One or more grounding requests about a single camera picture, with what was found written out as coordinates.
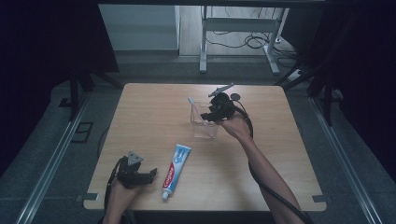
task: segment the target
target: wooden table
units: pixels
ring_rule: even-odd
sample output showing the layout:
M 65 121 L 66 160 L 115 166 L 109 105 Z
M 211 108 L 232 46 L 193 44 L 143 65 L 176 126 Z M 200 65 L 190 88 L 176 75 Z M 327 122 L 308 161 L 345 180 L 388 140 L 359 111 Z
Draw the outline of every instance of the wooden table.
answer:
M 145 160 L 139 173 L 158 168 L 152 185 L 144 187 L 130 209 L 135 211 L 269 211 L 248 170 L 239 143 L 219 127 L 216 139 L 193 138 L 191 105 L 209 102 L 215 85 L 127 84 L 111 123 L 89 193 L 88 209 L 103 209 L 106 182 L 114 165 L 129 150 Z M 304 211 L 323 211 L 315 203 L 322 195 L 285 93 L 275 86 L 234 86 L 249 113 L 254 139 L 296 195 Z M 175 193 L 162 200 L 165 180 L 176 144 L 191 147 Z

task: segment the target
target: wall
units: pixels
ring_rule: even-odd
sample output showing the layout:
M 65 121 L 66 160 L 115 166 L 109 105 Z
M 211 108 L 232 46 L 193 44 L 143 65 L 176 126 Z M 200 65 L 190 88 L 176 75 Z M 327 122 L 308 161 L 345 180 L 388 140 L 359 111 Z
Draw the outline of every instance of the wall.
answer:
M 178 49 L 179 6 L 99 8 L 114 50 Z

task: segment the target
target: hand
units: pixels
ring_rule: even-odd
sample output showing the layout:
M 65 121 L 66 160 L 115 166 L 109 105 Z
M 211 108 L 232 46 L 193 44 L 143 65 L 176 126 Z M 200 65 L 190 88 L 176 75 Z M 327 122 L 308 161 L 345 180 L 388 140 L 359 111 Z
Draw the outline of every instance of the hand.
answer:
M 139 186 L 126 189 L 117 178 L 114 178 L 103 223 L 120 223 L 123 212 L 128 209 L 141 189 L 142 187 Z
M 239 141 L 250 137 L 250 131 L 246 120 L 244 116 L 237 111 L 235 111 L 229 119 L 217 121 L 216 123 L 221 125 L 229 135 Z

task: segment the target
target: metal rail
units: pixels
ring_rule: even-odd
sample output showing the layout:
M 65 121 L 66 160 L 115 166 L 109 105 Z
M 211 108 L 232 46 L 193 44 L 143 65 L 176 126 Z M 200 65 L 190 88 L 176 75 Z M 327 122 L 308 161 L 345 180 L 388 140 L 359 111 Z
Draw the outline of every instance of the metal rail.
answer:
M 323 118 L 322 108 L 318 102 L 318 99 L 316 98 L 314 99 L 311 97 L 310 101 L 314 106 L 314 108 L 316 109 L 316 114 L 318 116 L 320 125 L 322 126 L 324 132 L 326 133 L 337 159 L 340 161 L 341 167 L 343 168 L 344 173 L 346 175 L 346 179 L 348 180 L 350 187 L 355 193 L 355 196 L 359 204 L 361 205 L 361 209 L 364 215 L 366 215 L 367 220 L 369 221 L 370 224 L 382 223 L 381 218 L 379 217 L 379 214 L 376 211 L 375 205 L 370 195 L 367 192 L 367 189 L 363 186 L 361 180 L 356 174 L 356 171 L 353 168 L 353 165 L 350 162 L 348 155 L 344 151 L 343 146 L 338 140 L 338 137 L 334 129 L 331 126 L 329 126 L 326 120 Z
M 75 118 L 69 121 L 66 130 L 64 131 L 64 134 L 58 143 L 58 146 L 55 148 L 55 151 L 49 159 L 49 163 L 47 164 L 45 170 L 35 184 L 35 187 L 33 188 L 28 200 L 23 206 L 16 223 L 31 223 L 33 221 L 35 213 L 37 212 L 38 207 L 40 206 L 45 194 L 47 193 L 47 189 L 50 186 L 52 178 L 54 177 L 62 161 L 62 158 L 64 157 L 64 153 L 66 152 L 69 143 L 72 140 L 78 123 L 85 112 L 89 99 L 90 94 L 84 93 L 84 95 L 82 96 L 80 110 L 76 114 Z

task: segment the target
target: black curtain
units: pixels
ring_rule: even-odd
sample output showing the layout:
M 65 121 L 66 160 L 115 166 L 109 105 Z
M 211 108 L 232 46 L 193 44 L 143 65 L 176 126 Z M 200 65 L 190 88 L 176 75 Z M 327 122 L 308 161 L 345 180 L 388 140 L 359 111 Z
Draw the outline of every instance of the black curtain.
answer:
M 118 72 L 97 4 L 54 2 L 0 5 L 0 174 L 42 117 L 51 90 L 73 69 Z
M 334 63 L 346 118 L 396 180 L 396 20 L 392 4 L 369 4 Z

